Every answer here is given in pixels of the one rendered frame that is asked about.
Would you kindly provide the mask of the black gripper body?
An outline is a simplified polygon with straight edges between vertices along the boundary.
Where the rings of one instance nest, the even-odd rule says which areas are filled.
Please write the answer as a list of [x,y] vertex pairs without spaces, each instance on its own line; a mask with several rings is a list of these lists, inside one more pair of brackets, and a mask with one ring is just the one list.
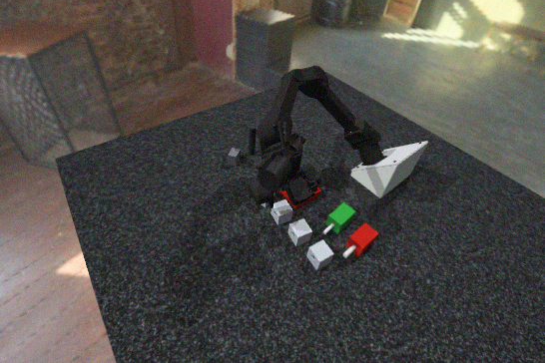
[[[301,174],[304,180],[307,179],[308,181],[316,181],[317,185],[320,184],[321,176],[312,165],[300,167],[297,170],[292,171],[289,176],[291,176],[290,178],[294,178]],[[249,191],[255,203],[258,205],[269,202],[273,198],[273,194],[275,193],[275,191],[265,189],[259,183],[259,180],[251,181],[249,183]]]

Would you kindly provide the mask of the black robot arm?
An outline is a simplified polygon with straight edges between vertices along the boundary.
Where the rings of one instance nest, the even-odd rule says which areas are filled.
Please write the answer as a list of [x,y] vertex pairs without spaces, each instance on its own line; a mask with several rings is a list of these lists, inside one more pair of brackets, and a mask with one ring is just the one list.
[[291,135],[290,113],[297,91],[317,99],[342,125],[344,138],[354,150],[359,150],[363,166],[375,165],[387,158],[378,143],[381,142],[380,133],[352,114],[329,87],[323,68],[293,69],[282,76],[272,109],[257,128],[261,158],[264,159],[257,165],[259,183],[270,191],[285,191],[292,205],[307,201],[317,191],[316,181],[304,180],[302,174],[294,178],[289,176],[300,167],[305,142],[301,135]]

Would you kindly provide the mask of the red tray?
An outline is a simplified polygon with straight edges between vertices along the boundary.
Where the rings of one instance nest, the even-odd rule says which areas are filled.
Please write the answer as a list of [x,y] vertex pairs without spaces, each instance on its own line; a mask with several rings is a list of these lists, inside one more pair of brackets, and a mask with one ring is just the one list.
[[[280,193],[287,199],[287,201],[291,204],[291,202],[290,202],[290,200],[289,200],[289,198],[288,198],[286,192],[285,192],[285,191],[282,191],[282,190],[279,190],[279,192],[280,192]],[[298,204],[298,205],[292,205],[292,204],[291,204],[291,205],[292,205],[295,209],[297,209],[297,208],[303,206],[304,204],[310,202],[311,200],[315,199],[316,197],[320,196],[320,192],[321,192],[321,190],[320,190],[319,188],[317,188],[317,191],[315,192],[315,195],[312,196],[312,197],[310,197],[307,201],[302,202],[302,203],[300,203],[300,204]]]

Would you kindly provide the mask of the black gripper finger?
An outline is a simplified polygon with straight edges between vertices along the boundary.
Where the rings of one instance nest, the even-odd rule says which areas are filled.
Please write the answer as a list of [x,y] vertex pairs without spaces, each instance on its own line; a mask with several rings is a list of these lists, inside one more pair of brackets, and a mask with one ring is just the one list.
[[273,201],[274,201],[274,200],[276,200],[276,199],[275,199],[275,197],[273,196],[273,198],[272,198],[269,202],[267,202],[267,203],[270,205],[271,208],[273,208]]

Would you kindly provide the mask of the red block with white pin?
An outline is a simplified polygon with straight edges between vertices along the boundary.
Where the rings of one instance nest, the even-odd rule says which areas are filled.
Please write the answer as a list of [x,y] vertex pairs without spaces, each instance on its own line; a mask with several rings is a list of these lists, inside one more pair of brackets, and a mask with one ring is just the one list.
[[365,223],[349,238],[346,244],[349,249],[343,254],[344,257],[348,257],[353,252],[357,256],[360,256],[373,243],[377,235],[378,232]]

